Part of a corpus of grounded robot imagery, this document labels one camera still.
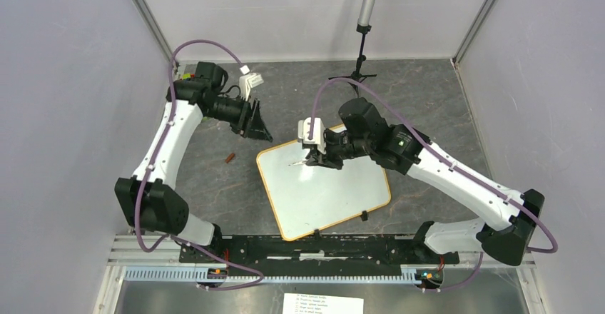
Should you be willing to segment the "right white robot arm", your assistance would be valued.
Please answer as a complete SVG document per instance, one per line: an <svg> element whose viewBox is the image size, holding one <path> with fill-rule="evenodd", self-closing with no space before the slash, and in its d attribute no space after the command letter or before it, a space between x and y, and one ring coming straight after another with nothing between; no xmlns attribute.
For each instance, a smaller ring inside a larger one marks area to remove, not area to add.
<svg viewBox="0 0 605 314"><path fill-rule="evenodd" d="M384 169L435 187L477 215L468 221L423 223L412 243L418 261L483 252L506 265L521 264L544 205L540 192L520 192L483 176L423 133L401 123L389 124L365 98L349 100L338 114L345 127L340 132L325 128L320 118L299 121L298 139L308 151L307 166L340 170L346 160L368 157Z"/></svg>

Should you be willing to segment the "yellow framed whiteboard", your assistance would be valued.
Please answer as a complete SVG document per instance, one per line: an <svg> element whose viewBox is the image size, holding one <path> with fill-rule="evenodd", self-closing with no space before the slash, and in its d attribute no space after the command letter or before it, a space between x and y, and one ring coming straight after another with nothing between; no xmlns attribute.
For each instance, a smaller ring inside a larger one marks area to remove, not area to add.
<svg viewBox="0 0 605 314"><path fill-rule="evenodd" d="M256 157L283 240L310 236L390 203L386 171L369 157L346 160L341 170L288 166L307 154L299 142L290 141Z"/></svg>

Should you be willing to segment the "red marker cap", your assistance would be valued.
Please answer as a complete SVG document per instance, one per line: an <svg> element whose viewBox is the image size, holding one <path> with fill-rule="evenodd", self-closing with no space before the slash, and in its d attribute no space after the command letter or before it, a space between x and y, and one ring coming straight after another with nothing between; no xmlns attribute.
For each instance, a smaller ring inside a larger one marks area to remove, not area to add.
<svg viewBox="0 0 605 314"><path fill-rule="evenodd" d="M230 163L235 158L235 153L231 153L226 159L225 163Z"/></svg>

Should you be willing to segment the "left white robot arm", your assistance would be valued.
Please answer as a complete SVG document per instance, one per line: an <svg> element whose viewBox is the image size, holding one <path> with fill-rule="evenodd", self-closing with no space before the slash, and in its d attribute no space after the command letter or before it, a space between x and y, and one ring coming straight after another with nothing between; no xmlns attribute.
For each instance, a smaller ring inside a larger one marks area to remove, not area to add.
<svg viewBox="0 0 605 314"><path fill-rule="evenodd" d="M216 262L224 253L217 225L190 212L176 193L176 179L186 147L203 118L228 123L232 132L260 141L272 141L260 114L260 102L250 97L263 83L247 66L229 97L224 89L228 73L211 62L198 63L193 76L174 81L166 96L163 117L144 159L129 178L119 178L115 194L127 223L137 233L162 233L197 244L197 253Z"/></svg>

